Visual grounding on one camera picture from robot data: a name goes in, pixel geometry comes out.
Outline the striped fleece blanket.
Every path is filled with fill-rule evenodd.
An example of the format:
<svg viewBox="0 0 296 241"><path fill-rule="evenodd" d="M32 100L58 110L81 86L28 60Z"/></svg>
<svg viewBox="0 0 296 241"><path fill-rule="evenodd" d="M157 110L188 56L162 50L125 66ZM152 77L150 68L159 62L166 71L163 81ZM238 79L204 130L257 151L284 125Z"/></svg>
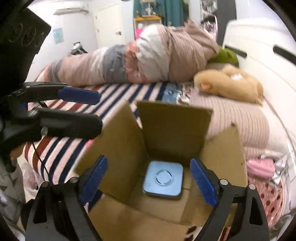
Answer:
<svg viewBox="0 0 296 241"><path fill-rule="evenodd" d="M28 141L41 138L42 130L51 137L93 139L103 150L93 167L76 182L42 188L30 210L26 240L122 240L119 226L103 223L94 225L84 206L93 199L104 174L105 188L117 190L131 177L132 162L124 161L119 148L127 150L136 142L148 155L174 161L188 161L198 153L203 136L193 119L195 111L182 105L164 102L138 104L141 123L137 123L128 104L118 109L106 126L95 114L72 111L36 109L29 114L26 102L62 99L71 102L97 104L96 91L69 87L65 84L33 82L11 95L10 109L14 123L3 131L1 146L10 153Z"/></svg>

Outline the white air conditioner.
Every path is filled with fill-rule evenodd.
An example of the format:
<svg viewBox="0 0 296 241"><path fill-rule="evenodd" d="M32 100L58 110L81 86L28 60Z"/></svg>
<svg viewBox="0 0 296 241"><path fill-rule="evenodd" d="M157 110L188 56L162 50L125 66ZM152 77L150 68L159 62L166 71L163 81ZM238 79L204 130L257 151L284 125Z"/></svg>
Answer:
<svg viewBox="0 0 296 241"><path fill-rule="evenodd" d="M77 14L77 13L82 13L82 14L88 14L89 11L84 8L84 6L76 6L76 7L71 7L71 8L63 8L63 9L57 9L53 15L67 15L67 14Z"/></svg>

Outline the pink folded clothes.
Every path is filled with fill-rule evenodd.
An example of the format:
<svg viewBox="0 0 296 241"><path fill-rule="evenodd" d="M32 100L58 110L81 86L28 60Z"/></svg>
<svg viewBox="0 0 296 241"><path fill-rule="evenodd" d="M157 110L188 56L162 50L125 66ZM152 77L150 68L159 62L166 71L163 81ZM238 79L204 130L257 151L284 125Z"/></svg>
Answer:
<svg viewBox="0 0 296 241"><path fill-rule="evenodd" d="M249 176L270 180L275 173L274 161L271 158L251 159L246 162Z"/></svg>

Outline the white door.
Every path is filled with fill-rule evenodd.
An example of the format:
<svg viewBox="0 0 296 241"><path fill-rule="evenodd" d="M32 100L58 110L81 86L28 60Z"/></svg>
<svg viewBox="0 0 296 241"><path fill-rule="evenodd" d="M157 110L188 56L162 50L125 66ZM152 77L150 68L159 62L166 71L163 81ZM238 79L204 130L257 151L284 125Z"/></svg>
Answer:
<svg viewBox="0 0 296 241"><path fill-rule="evenodd" d="M132 4L116 3L94 11L98 47L126 45L134 41Z"/></svg>

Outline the brown cardboard box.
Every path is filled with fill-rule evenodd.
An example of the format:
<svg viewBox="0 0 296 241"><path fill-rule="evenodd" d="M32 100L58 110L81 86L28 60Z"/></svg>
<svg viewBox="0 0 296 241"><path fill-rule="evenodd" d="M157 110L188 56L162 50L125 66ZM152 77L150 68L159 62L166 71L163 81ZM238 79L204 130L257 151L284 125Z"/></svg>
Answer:
<svg viewBox="0 0 296 241"><path fill-rule="evenodd" d="M137 110L138 118L128 103L117 107L76 166L82 174L99 156L108 159L103 197L89 217L103 240L184 240L212 211L190 173L193 158L247 185L238 128L228 124L209 138L210 109L140 101Z"/></svg>

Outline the light blue square case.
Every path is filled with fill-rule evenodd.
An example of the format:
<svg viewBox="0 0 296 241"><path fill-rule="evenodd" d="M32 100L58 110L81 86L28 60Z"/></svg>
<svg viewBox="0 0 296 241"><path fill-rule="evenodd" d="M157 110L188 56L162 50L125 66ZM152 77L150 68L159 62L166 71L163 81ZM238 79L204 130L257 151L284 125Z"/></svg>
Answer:
<svg viewBox="0 0 296 241"><path fill-rule="evenodd" d="M142 191L148 195L177 198L182 192L183 166L176 162L151 161Z"/></svg>

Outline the pink ribbed pillow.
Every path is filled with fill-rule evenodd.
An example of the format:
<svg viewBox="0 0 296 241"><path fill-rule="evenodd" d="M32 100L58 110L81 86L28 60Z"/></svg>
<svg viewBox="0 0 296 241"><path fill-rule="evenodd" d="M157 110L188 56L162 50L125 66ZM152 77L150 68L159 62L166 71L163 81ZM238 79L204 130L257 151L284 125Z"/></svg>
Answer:
<svg viewBox="0 0 296 241"><path fill-rule="evenodd" d="M221 70L228 63L209 63L205 70ZM207 138L235 124L239 130L247 159L261 154L288 153L288 138L280 120L262 99L262 104L253 104L201 92L195 85L191 90L190 105L213 111Z"/></svg>

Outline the yellow wooden shelf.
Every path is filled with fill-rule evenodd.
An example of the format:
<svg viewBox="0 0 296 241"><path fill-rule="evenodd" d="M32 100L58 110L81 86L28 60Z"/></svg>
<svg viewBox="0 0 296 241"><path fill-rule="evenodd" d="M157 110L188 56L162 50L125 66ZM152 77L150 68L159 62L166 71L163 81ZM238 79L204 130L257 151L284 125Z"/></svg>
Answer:
<svg viewBox="0 0 296 241"><path fill-rule="evenodd" d="M143 29L152 24L162 24L162 18L157 15L153 16L137 16L133 19L134 26L134 36L137 40L140 34L143 32Z"/></svg>

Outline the tan plush toy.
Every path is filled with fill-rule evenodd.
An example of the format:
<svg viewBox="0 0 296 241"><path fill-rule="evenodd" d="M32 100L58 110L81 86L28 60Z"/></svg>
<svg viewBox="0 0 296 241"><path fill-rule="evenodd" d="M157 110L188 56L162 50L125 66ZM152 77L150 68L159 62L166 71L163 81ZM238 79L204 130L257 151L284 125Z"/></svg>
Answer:
<svg viewBox="0 0 296 241"><path fill-rule="evenodd" d="M262 104L263 86L259 80L232 65L221 70L208 69L194 76L194 85L207 94Z"/></svg>

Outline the teal curtain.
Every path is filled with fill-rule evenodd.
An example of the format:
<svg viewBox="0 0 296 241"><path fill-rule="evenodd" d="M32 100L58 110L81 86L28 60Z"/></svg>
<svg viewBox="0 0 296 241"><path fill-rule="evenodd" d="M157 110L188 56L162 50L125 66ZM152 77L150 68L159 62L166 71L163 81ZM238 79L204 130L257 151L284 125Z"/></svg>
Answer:
<svg viewBox="0 0 296 241"><path fill-rule="evenodd" d="M133 17L158 16L165 26L184 26L189 18L189 1L133 1Z"/></svg>

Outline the rolled striped duvet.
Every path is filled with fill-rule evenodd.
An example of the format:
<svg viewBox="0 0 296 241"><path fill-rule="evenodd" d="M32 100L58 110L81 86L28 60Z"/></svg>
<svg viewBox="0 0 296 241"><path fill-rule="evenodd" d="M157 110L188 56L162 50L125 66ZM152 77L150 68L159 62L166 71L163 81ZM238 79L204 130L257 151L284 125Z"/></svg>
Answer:
<svg viewBox="0 0 296 241"><path fill-rule="evenodd" d="M48 64L39 81L71 86L107 83L189 82L218 56L219 45L188 20L183 27L152 24L127 45L102 47Z"/></svg>

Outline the green plush toy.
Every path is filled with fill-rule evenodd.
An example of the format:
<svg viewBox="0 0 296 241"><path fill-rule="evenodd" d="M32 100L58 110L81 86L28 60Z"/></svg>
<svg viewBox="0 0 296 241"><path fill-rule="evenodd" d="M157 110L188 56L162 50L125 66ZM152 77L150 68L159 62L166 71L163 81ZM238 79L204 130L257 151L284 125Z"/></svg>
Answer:
<svg viewBox="0 0 296 241"><path fill-rule="evenodd" d="M208 60L208 63L228 63L232 65L238 65L239 61L237 55L234 51L230 49L225 49L222 46L219 47L219 53L216 57Z"/></svg>

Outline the white bed headboard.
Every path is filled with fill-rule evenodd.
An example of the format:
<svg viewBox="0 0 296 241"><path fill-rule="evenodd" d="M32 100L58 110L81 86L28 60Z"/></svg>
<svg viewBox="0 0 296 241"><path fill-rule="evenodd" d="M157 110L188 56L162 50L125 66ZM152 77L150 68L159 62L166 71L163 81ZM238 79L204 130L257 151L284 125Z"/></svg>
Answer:
<svg viewBox="0 0 296 241"><path fill-rule="evenodd" d="M295 137L295 64L276 50L295 55L288 29L274 19L227 23L223 47L237 53L240 69L263 85L263 112L269 122L267 150L286 153Z"/></svg>

